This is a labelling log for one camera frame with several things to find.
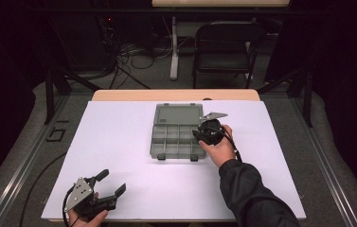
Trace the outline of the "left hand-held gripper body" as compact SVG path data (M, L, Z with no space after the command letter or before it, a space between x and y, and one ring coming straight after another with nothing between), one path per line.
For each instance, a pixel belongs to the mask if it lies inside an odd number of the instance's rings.
M77 182L67 191L63 203L63 212L66 214L74 209L82 218L94 218L103 210L114 210L116 204L106 204L102 199L95 197L94 186L90 186L87 178L78 178Z

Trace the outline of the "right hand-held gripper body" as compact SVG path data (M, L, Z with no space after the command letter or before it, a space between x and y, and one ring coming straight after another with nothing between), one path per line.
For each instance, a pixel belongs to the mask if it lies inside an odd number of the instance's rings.
M217 145L223 140L225 130L219 121L221 117L226 117L226 113L208 113L200 118L198 131L205 134L204 142L208 145Z

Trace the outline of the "transparent grey compartment box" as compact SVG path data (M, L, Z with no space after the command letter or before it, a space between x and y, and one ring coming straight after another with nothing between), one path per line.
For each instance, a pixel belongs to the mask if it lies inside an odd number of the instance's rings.
M192 133L198 130L203 115L202 104L157 104L152 126L151 157L159 161L189 159L197 162L204 159L205 152Z

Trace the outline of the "person's right hand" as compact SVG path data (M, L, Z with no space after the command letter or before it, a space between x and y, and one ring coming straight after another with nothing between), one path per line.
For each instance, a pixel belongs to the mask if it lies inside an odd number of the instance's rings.
M221 167L228 160L236 158L234 148L226 137L215 146L210 146L204 141L200 141L199 145L217 167Z

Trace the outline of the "person's left hand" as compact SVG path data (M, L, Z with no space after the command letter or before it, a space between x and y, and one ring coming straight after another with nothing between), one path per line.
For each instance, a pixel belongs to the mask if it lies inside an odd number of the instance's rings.
M94 218L81 218L74 209L67 212L70 227L100 227L101 223L107 218L108 211L103 210Z

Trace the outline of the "wooden table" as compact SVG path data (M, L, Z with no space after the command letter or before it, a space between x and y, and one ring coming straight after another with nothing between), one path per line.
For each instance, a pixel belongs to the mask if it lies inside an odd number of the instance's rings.
M93 101L186 101L186 100L251 100L260 101L253 89L159 89L98 90Z

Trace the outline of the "black folding chair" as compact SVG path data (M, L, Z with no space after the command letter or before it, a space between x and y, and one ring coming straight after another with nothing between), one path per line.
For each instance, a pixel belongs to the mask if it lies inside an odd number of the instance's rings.
M231 73L243 74L248 88L266 34L258 22L216 21L201 26L195 35L192 87L197 86L197 73Z

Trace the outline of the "white table leg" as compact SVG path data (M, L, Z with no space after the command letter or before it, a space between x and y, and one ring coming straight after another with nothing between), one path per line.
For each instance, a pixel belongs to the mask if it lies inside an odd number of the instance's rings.
M176 18L171 18L171 64L170 64L170 79L178 79L178 63L179 63L179 54L178 54L178 43L177 43L177 32L176 32Z

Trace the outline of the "black metal stand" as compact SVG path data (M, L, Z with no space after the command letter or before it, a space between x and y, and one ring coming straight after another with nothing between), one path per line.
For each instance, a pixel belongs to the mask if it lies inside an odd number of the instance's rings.
M93 92L99 90L97 85L78 76L71 70L60 66L50 68L45 76L45 124L48 124L55 115L54 89L57 89L62 96L69 96L72 92L72 88L67 82L67 79L72 79Z
M265 94L284 81L290 81L286 90L287 97L303 97L302 116L306 124L312 127L312 69L299 68L293 72L257 89L259 95Z

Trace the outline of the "aluminium floor rail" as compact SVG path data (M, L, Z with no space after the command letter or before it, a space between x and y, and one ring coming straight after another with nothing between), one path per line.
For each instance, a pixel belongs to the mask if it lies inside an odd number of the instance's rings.
M0 227L62 227L42 218L61 169L70 138L71 120L64 109L69 98L56 99L56 112L45 124L40 100L5 162L0 167Z
M295 110L295 114L301 120L301 125L307 133L309 141L312 143L313 155L330 191L331 197L333 198L333 201L335 202L335 205L342 217L342 220L344 221L346 227L357 227L357 217L348 201L343 187L339 183L338 178L330 165L326 152L320 144L313 128L309 127L303 117L303 107L301 105L301 101L295 98L291 99L290 102Z

